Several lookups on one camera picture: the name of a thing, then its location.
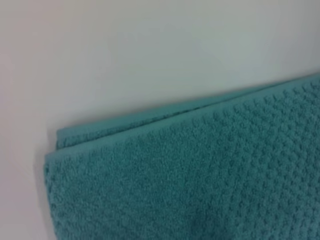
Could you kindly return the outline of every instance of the folded towel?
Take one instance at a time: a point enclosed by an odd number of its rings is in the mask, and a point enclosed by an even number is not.
[[[320,75],[57,132],[58,239],[320,239]]]

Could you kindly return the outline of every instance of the towel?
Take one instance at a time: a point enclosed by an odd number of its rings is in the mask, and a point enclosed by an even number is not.
[[[57,132],[59,240],[320,239],[320,75]]]

